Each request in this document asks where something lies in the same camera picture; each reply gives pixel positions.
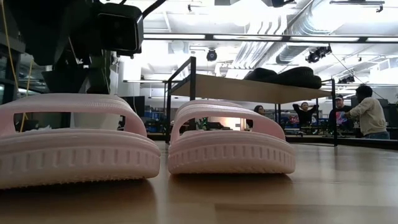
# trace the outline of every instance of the shelf board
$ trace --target shelf board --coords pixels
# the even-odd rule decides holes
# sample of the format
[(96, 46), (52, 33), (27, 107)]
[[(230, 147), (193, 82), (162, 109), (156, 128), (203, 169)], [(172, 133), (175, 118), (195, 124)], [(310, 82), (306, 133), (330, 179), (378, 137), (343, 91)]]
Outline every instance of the shelf board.
[[(190, 76), (178, 83), (172, 94), (190, 96)], [(199, 98), (284, 104), (326, 96), (331, 96), (331, 92), (197, 74), (196, 97)]]

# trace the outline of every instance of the pink slipper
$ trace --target pink slipper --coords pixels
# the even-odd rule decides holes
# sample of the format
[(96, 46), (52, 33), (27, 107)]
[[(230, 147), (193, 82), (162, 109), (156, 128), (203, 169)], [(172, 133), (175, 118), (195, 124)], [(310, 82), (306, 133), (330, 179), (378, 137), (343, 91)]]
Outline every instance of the pink slipper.
[[(189, 131), (181, 125), (192, 118), (246, 118), (253, 132)], [(175, 115), (169, 147), (169, 171), (187, 173), (285, 173), (295, 170), (295, 150), (285, 141), (283, 129), (273, 120), (240, 105), (223, 101), (195, 100)]]
[[(125, 131), (51, 129), (16, 133), (23, 112), (111, 113)], [(155, 177), (160, 151), (131, 107), (117, 96), (54, 93), (0, 106), (0, 189), (93, 180)]]

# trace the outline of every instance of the dark hair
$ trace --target dark hair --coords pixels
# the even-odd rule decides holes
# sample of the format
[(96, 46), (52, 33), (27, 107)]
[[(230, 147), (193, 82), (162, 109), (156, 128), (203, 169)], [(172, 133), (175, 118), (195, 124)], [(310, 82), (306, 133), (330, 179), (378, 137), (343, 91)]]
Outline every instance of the dark hair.
[(358, 95), (363, 96), (363, 97), (372, 97), (372, 95), (373, 95), (372, 88), (367, 85), (361, 85), (355, 91)]
[(263, 108), (261, 105), (257, 105), (255, 108), (254, 108), (254, 112), (256, 112), (256, 113), (258, 113), (259, 112), (259, 110), (260, 110), (260, 108)]

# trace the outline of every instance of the white sweater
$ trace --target white sweater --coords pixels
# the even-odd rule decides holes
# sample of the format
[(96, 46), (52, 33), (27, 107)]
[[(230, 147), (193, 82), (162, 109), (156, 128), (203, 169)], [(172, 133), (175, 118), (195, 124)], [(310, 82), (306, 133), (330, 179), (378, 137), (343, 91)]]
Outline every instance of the white sweater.
[(383, 108), (375, 98), (365, 98), (358, 106), (351, 109), (349, 114), (352, 117), (359, 116), (361, 132), (364, 135), (387, 131)]

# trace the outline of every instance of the person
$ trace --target person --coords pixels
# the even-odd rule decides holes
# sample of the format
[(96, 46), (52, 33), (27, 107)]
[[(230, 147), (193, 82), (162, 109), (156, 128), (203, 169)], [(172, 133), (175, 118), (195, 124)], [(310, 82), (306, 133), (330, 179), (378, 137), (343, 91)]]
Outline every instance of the person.
[(344, 129), (352, 129), (354, 123), (345, 116), (345, 113), (349, 112), (351, 109), (352, 107), (344, 105), (343, 96), (338, 95), (336, 97), (336, 119), (332, 116), (334, 111), (331, 110), (329, 114), (329, 128), (333, 130), (333, 125), (337, 123), (337, 125), (342, 126)]
[[(264, 110), (264, 108), (261, 105), (257, 105), (254, 110), (254, 112), (261, 114), (261, 115), (265, 115), (266, 111)], [(248, 124), (249, 128), (253, 128), (253, 120), (247, 119), (246, 120), (246, 124)]]
[(358, 106), (345, 113), (348, 118), (359, 117), (361, 132), (368, 139), (390, 139), (386, 119), (380, 102), (372, 98), (370, 86), (361, 85), (356, 89)]
[(308, 126), (312, 123), (312, 114), (317, 110), (318, 105), (309, 106), (307, 102), (303, 102), (301, 106), (293, 104), (293, 109), (298, 115), (298, 123), (300, 127)]

